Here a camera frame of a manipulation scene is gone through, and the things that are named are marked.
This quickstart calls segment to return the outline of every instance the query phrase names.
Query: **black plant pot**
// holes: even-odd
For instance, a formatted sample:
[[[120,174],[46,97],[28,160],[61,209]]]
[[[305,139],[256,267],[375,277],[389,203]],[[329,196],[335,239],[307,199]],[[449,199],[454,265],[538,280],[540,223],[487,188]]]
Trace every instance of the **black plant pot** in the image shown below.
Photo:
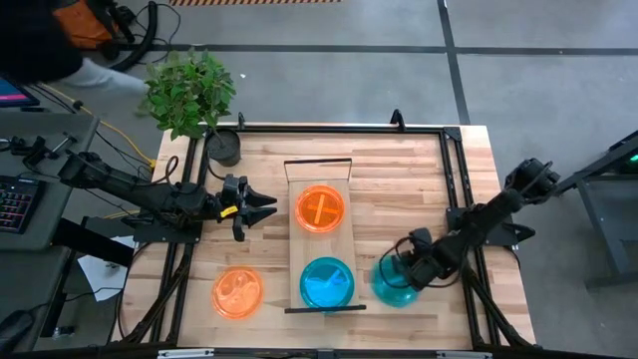
[[[241,160],[241,141],[233,130],[218,130],[208,140],[207,150],[208,157],[224,167],[233,167]]]

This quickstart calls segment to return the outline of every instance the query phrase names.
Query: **gray floor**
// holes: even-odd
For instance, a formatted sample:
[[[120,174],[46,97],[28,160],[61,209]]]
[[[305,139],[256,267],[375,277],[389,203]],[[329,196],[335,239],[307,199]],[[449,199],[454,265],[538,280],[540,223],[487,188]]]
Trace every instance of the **gray floor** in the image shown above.
[[[122,3],[134,10],[144,5]],[[448,0],[448,5],[457,46],[638,47],[638,3],[631,0]],[[177,10],[182,25],[174,42],[180,44],[445,45],[436,0]],[[159,36],[167,38],[174,14],[159,12]],[[446,55],[215,55],[237,83],[232,111],[248,121],[385,123],[400,108],[410,123],[459,123]],[[636,130],[638,57],[462,55],[459,63],[470,120],[487,125],[501,177],[528,157],[554,161],[566,177]],[[145,71],[138,66],[131,73],[143,77]],[[146,154],[157,152],[160,132],[153,121],[132,115],[137,99],[114,103],[88,92],[74,95],[136,139]],[[101,131],[128,148],[109,130]],[[94,150],[127,168],[100,141]],[[68,216],[114,211],[76,191]],[[638,285],[584,288],[583,280],[605,273],[607,264],[579,196],[569,192],[515,219],[537,230],[519,256],[538,343],[636,357]]]

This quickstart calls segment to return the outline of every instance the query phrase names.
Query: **green leaves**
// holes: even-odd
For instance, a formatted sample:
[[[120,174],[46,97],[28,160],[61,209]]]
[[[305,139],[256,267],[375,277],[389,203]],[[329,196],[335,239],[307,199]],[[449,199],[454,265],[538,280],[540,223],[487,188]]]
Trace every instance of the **green leaves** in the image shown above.
[[[220,117],[230,115],[230,101],[236,95],[232,78],[207,52],[197,57],[191,49],[180,60],[179,53],[171,51],[167,64],[147,66],[147,71],[149,92],[141,110],[158,120],[158,129],[171,130],[172,140],[200,139],[202,120],[214,129]]]
[[[183,94],[183,91],[184,89],[182,86],[173,87],[172,89],[170,89],[170,99],[174,100],[177,97],[177,95]]]

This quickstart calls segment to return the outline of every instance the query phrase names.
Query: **petri dish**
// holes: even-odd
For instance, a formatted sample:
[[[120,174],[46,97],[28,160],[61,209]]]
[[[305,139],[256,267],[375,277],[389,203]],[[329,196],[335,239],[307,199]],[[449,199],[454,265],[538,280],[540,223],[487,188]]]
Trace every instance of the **petri dish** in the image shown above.
[[[352,299],[355,280],[346,263],[334,257],[321,257],[303,270],[299,290],[311,308],[344,306]]]
[[[395,308],[403,308],[414,303],[419,298],[419,292],[414,290],[403,272],[404,265],[393,255],[375,264],[372,270],[372,290],[379,300]]]
[[[259,273],[248,267],[230,267],[215,281],[210,293],[215,311],[227,319],[244,319],[257,311],[263,300]]]
[[[345,204],[341,193],[325,184],[307,187],[297,198],[295,215],[302,227],[314,233],[325,233],[343,220]]]

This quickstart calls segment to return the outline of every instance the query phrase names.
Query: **rgb keyboard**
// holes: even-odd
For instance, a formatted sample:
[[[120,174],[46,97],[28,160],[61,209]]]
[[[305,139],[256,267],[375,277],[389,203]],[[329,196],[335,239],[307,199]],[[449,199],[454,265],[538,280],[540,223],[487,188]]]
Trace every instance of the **rgb keyboard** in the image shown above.
[[[0,231],[24,233],[43,188],[36,179],[0,176]]]

